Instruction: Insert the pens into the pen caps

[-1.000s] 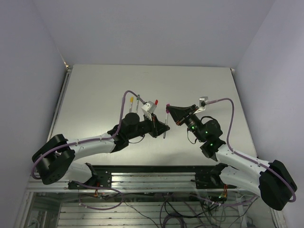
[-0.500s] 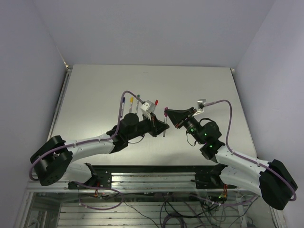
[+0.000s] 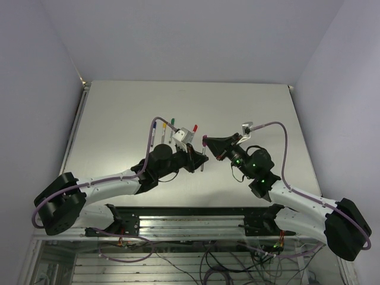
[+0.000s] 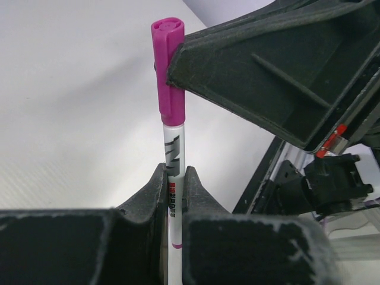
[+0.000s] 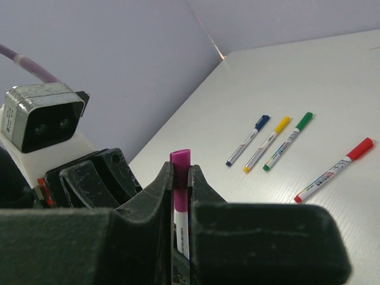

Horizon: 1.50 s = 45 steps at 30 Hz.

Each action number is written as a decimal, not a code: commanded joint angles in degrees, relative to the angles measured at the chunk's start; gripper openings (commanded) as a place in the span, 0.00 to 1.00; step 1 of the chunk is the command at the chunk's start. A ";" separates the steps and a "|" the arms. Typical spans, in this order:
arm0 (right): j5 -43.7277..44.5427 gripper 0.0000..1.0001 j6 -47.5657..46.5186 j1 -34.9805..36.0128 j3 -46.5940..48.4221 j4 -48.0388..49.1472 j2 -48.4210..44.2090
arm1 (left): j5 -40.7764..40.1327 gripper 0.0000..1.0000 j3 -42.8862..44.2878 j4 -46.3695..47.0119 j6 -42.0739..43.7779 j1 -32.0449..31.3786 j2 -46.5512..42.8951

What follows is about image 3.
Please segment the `green marker pen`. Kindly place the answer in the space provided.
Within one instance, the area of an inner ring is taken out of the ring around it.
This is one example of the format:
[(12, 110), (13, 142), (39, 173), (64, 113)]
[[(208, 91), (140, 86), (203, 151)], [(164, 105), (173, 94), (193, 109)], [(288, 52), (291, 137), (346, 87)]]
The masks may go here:
[(174, 134), (174, 129), (170, 128), (170, 136), (169, 136), (169, 141), (168, 141), (169, 144), (172, 143), (173, 134)]

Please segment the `yellow marker pen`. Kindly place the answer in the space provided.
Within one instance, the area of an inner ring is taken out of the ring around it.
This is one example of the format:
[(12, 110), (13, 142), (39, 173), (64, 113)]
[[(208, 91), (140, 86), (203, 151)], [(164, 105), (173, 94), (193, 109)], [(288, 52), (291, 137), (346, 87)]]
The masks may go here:
[(162, 130), (161, 130), (161, 144), (164, 144), (165, 143), (165, 136), (166, 136), (166, 129), (163, 129), (163, 125), (162, 125)]

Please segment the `blue marker pen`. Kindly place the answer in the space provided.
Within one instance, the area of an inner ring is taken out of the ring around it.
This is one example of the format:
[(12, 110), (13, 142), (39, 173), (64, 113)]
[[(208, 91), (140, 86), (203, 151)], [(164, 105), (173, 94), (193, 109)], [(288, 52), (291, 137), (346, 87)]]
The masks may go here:
[(150, 139), (150, 147), (151, 147), (151, 148), (154, 147), (155, 135), (156, 135), (156, 129), (153, 129), (153, 128), (152, 128), (151, 139)]

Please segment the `purple pen cap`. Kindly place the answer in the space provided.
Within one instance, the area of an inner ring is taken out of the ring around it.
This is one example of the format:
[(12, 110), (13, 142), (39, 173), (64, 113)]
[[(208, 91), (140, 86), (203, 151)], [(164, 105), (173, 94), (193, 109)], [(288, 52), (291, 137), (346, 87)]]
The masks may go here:
[(207, 138), (207, 135), (202, 136), (202, 146), (203, 147), (206, 147), (206, 142), (205, 142), (206, 138)]

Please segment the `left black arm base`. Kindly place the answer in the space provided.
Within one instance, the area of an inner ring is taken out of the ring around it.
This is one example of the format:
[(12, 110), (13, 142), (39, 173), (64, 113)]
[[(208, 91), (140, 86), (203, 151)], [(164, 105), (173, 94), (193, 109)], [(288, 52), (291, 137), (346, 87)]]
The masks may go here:
[(85, 206), (78, 216), (78, 225), (85, 228), (86, 237), (138, 236), (140, 219), (128, 207), (112, 204)]

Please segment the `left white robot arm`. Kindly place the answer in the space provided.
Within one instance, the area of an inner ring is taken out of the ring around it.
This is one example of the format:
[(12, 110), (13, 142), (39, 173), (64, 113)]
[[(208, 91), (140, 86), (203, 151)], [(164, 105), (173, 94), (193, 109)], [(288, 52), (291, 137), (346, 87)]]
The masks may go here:
[(190, 143), (174, 150), (160, 144), (138, 164), (121, 173), (99, 178), (78, 179), (71, 172), (59, 175), (34, 199), (31, 222), (49, 236), (73, 227), (98, 227), (108, 236), (116, 235), (121, 221), (114, 206), (95, 203), (124, 195), (139, 195), (155, 188), (160, 179), (185, 169), (194, 173), (208, 157)]

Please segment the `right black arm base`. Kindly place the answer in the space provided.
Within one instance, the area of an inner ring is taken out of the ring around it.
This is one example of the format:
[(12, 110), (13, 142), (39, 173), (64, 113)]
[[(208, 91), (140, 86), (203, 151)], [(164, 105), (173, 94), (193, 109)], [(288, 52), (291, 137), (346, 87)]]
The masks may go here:
[(238, 227), (245, 231), (245, 236), (279, 236), (281, 229), (274, 219), (283, 209), (284, 206), (280, 204), (243, 208), (243, 222)]

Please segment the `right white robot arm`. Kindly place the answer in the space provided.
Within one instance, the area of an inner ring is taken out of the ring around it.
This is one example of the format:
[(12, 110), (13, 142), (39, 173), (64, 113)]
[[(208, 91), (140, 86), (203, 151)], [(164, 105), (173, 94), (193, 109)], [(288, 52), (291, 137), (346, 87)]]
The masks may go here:
[(202, 144), (218, 161), (229, 159), (233, 167), (251, 180), (251, 192), (272, 203), (262, 218), (263, 231), (269, 235), (281, 230), (300, 233), (326, 244), (338, 257), (354, 261), (372, 233), (355, 203), (347, 198), (334, 201), (290, 189), (284, 179), (271, 171), (274, 162), (268, 151), (256, 147), (248, 154), (239, 145), (240, 139), (239, 134), (205, 137)]

